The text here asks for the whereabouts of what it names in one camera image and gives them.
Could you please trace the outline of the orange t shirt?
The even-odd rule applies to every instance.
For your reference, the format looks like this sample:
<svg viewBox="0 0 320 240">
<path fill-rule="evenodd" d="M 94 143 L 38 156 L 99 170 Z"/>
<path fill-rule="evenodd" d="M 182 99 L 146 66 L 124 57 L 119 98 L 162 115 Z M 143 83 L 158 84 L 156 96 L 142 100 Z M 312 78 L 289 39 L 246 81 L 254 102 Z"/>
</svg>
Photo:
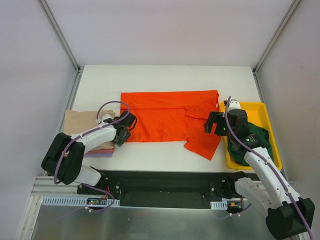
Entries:
<svg viewBox="0 0 320 240">
<path fill-rule="evenodd" d="M 121 110 L 137 118 L 129 142 L 184 141 L 187 150 L 211 160 L 221 138 L 206 133 L 204 124 L 211 111 L 219 111 L 219 96 L 217 90 L 121 93 L 128 105 Z"/>
</svg>

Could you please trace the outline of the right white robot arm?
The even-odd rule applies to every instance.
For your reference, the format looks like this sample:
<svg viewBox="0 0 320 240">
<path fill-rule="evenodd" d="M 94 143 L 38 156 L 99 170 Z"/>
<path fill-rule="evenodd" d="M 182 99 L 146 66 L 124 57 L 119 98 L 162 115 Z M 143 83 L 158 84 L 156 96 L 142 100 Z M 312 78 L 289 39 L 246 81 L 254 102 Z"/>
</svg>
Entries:
<svg viewBox="0 0 320 240">
<path fill-rule="evenodd" d="M 238 195 L 249 200 L 265 218 L 267 228 L 277 240 L 291 238 L 311 231 L 315 205 L 302 198 L 292 188 L 273 162 L 269 132 L 248 121 L 243 109 L 225 112 L 211 111 L 204 123 L 205 133 L 227 138 L 227 151 L 246 162 L 261 181 L 264 189 L 255 185 L 242 171 L 229 174 L 216 193 L 231 199 Z"/>
</svg>

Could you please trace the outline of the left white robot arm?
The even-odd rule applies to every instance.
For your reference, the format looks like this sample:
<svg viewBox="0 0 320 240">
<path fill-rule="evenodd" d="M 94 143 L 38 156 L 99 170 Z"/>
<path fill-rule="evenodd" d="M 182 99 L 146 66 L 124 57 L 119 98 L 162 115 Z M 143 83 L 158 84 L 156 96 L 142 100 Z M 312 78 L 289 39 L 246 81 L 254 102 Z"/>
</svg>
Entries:
<svg viewBox="0 0 320 240">
<path fill-rule="evenodd" d="M 102 180 L 102 174 L 83 165 L 83 158 L 86 153 L 106 142 L 121 147 L 130 138 L 137 117 L 125 110 L 114 118 L 105 114 L 97 122 L 97 126 L 81 133 L 67 135 L 61 132 L 55 136 L 41 163 L 41 168 L 53 176 L 55 184 L 85 184 L 96 195 L 105 191 L 106 183 Z"/>
</svg>

